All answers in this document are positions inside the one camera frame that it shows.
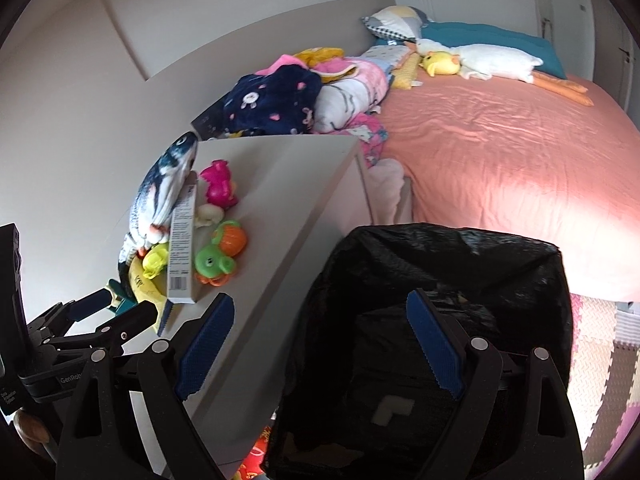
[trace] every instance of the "pink clothing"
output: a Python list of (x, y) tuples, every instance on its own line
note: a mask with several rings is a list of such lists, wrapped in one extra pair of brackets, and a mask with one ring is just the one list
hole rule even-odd
[(343, 130), (328, 132), (329, 135), (350, 135), (358, 137), (362, 155), (368, 168), (380, 160), (382, 146), (387, 137), (386, 130), (374, 115), (358, 114)]
[(323, 61), (322, 63), (318, 63), (311, 69), (311, 71), (316, 72), (321, 76), (338, 77), (354, 68), (356, 68), (356, 64), (353, 61), (349, 61), (343, 57), (334, 57), (327, 61)]
[(357, 66), (353, 75), (322, 86), (316, 100), (314, 130), (327, 134), (342, 130), (360, 113), (371, 110), (385, 98), (389, 82), (385, 72), (363, 58), (347, 59)]
[(277, 69), (279, 69), (281, 66), (284, 66), (284, 65), (298, 65), (298, 66), (301, 66), (302, 68), (308, 68), (306, 63), (304, 61), (299, 60), (297, 57), (290, 56), (289, 54), (283, 54), (269, 68), (258, 70), (258, 72), (256, 72), (255, 75), (271, 75)]

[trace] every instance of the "black trash bag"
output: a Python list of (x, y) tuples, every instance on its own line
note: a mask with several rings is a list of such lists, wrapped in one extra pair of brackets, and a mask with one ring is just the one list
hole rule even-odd
[[(573, 326), (558, 248), (431, 224), (357, 228), (306, 298), (262, 466), (269, 478), (410, 480), (420, 471), (456, 401), (406, 320), (416, 288), (498, 350), (548, 349), (568, 384)], [(387, 396), (412, 400), (410, 414), (374, 424)], [(475, 473), (498, 463), (492, 446), (504, 440), (507, 404), (498, 397)]]

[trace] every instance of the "yellow plush toy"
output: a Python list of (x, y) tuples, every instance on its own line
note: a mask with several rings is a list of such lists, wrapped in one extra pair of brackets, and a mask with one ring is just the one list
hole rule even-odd
[(454, 75), (460, 72), (460, 55), (449, 52), (427, 52), (422, 61), (422, 68), (431, 77), (439, 75)]

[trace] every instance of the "yellow towel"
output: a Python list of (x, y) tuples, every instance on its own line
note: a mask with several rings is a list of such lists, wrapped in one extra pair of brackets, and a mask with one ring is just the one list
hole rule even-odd
[(334, 57), (344, 57), (344, 50), (330, 46), (320, 46), (308, 48), (295, 55), (300, 61), (304, 61), (309, 68), (315, 67), (318, 63), (327, 61)]

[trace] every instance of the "pink blanket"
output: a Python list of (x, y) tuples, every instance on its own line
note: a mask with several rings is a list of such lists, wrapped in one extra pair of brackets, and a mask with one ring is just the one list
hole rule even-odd
[(383, 157), (414, 181), (414, 219), (538, 238), (571, 292), (640, 300), (640, 134), (602, 89), (591, 108), (495, 77), (392, 90)]

